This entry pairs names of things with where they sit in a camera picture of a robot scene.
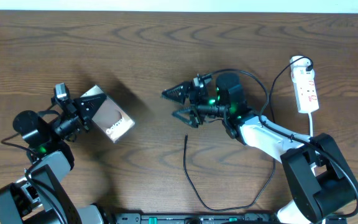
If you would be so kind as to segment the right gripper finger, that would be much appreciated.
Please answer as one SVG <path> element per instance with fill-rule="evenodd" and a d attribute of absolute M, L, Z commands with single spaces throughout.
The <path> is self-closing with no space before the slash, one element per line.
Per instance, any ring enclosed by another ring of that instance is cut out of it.
<path fill-rule="evenodd" d="M 179 85 L 164 90 L 162 92 L 162 97 L 176 103 L 184 104 L 186 99 L 189 97 L 191 89 L 192 82 L 185 81 Z"/>
<path fill-rule="evenodd" d="M 172 113 L 172 116 L 192 128 L 198 128 L 199 126 L 199 121 L 193 107 L 176 110 Z"/>

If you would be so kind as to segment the smartphone with brown screen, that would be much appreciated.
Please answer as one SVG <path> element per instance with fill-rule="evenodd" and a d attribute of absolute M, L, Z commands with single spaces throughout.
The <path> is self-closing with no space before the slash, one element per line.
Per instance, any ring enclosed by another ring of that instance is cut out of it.
<path fill-rule="evenodd" d="M 82 94 L 81 98 L 90 100 L 97 95 L 105 99 L 92 121 L 113 143 L 117 143 L 135 125 L 135 121 L 98 85 Z"/>

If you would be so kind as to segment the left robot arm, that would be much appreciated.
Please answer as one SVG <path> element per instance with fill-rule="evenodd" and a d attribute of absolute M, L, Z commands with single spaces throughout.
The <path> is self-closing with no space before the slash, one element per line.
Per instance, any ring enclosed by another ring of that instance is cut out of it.
<path fill-rule="evenodd" d="M 60 183 L 74 167 L 67 143 L 78 132 L 89 131 L 106 98 L 104 93 L 74 100 L 55 95 L 46 110 L 26 110 L 14 118 L 16 134 L 28 143 L 24 150 L 31 166 L 19 180 L 0 189 L 1 223 L 109 223 L 95 203 L 76 208 Z"/>

